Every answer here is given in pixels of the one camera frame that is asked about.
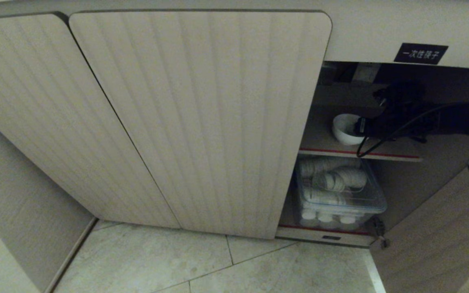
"floor tile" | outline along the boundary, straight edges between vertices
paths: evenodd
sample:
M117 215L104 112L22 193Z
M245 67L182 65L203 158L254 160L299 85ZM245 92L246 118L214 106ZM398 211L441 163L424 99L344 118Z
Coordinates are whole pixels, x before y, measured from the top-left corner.
M227 236L227 240L235 264L295 243L281 239L264 240L238 236Z
M374 293L365 249L296 243L191 281L192 293Z
M229 265L224 235L121 224L90 234L56 293L151 293Z
M189 282L185 282L171 288L157 291L157 293L191 293L191 291L189 290Z
M122 223L119 222L119 221L107 221L107 220L99 219L97 221L97 224L95 224L95 226L93 227L92 231L101 230L101 229L108 228L108 227L115 226L115 225L119 225L119 224L122 224Z

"cabinet door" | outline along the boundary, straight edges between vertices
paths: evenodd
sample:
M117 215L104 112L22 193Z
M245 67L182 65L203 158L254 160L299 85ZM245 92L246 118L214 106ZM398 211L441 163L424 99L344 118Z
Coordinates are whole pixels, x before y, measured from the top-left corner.
M385 236L390 247L370 251L387 293L469 291L468 169Z
M77 13L70 27L183 228L273 238L324 13Z
M0 18L0 131L95 216L179 226L55 15Z

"black label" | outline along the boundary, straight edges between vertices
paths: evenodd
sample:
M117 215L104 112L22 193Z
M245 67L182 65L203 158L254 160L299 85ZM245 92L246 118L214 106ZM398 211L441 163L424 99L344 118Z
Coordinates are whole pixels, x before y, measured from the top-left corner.
M394 62L437 65L448 46L403 43Z

